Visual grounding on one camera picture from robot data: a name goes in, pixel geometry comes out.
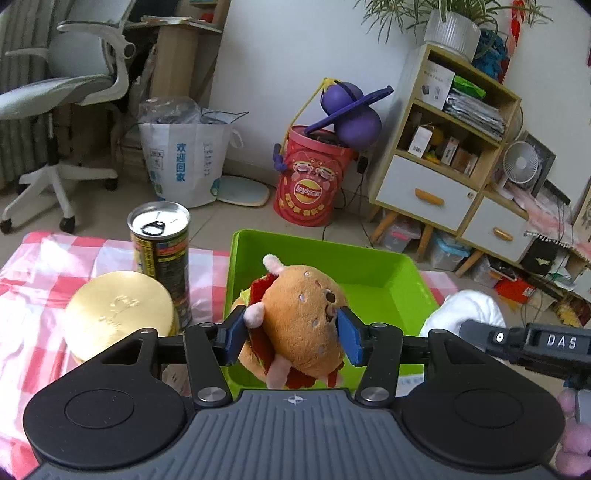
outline wooden drawer handle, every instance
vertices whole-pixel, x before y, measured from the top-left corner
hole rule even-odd
[[[414,194],[417,196],[418,199],[421,199],[424,202],[431,203],[432,205],[437,205],[438,207],[442,207],[445,205],[445,201],[439,197],[435,197],[435,195],[431,195],[430,193],[425,192],[424,190],[414,189]]]
[[[500,238],[501,240],[505,241],[505,242],[512,242],[513,241],[513,235],[508,234],[507,232],[504,232],[503,230],[501,230],[498,227],[494,227],[492,230],[495,235]]]

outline yellow strap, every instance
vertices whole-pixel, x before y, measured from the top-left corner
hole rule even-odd
[[[302,113],[304,113],[304,110],[306,110],[308,108],[308,105],[312,102],[312,100],[314,100],[314,97],[316,97],[316,95],[318,95],[318,93],[321,90],[326,91],[326,89],[328,87],[330,87],[331,85],[336,85],[336,82],[338,82],[338,80],[325,77],[324,80],[322,80],[322,82],[320,82],[320,86],[316,89],[316,91],[312,94],[312,96],[310,98],[308,98],[308,101],[304,104],[304,106],[302,108],[300,108],[300,111],[297,112],[297,115],[291,121],[291,123],[289,124],[289,127],[287,127],[287,132],[285,132],[285,136],[283,137],[283,144],[281,146],[281,154],[282,155],[285,153],[285,145],[287,143],[288,137],[290,136],[291,127],[293,127],[295,125],[295,122],[297,122],[300,115]]]

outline chair armrest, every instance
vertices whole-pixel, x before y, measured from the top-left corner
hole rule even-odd
[[[21,55],[31,55],[33,57],[39,57],[45,61],[49,56],[49,50],[47,48],[20,48],[19,50],[7,51],[5,54],[7,57],[19,57]]]
[[[89,33],[102,38],[113,47],[117,66],[117,78],[115,83],[102,92],[91,93],[79,103],[79,105],[91,105],[118,100],[125,96],[129,89],[129,75],[125,60],[135,54],[135,45],[129,43],[116,25],[103,22],[86,22],[67,20],[57,26],[60,32]]]

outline green plastic bin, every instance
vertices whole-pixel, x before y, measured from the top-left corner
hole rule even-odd
[[[332,277],[345,291],[350,308],[365,323],[383,322],[400,327],[406,335],[418,335],[425,320],[439,306],[425,285],[413,261],[406,255],[278,233],[240,230],[234,234],[225,316],[242,290],[267,271],[262,259],[276,255],[284,265],[309,265]],[[364,368],[345,359],[341,374],[345,386],[354,390]],[[400,374],[423,371],[422,365],[401,365]],[[265,384],[240,363],[224,369],[237,396],[244,388],[265,388]],[[326,388],[316,382],[314,388]]]

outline caster wheel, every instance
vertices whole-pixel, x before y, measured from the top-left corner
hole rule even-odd
[[[110,192],[114,192],[117,190],[117,185],[119,185],[119,179],[106,179],[105,180],[105,188]]]
[[[12,230],[12,220],[10,218],[0,222],[0,231],[2,231],[4,235],[10,233],[10,230]]]
[[[61,219],[60,230],[62,232],[74,233],[75,227],[76,227],[76,219],[74,217]]]
[[[27,189],[28,186],[28,183],[17,183],[17,194],[20,195]]]

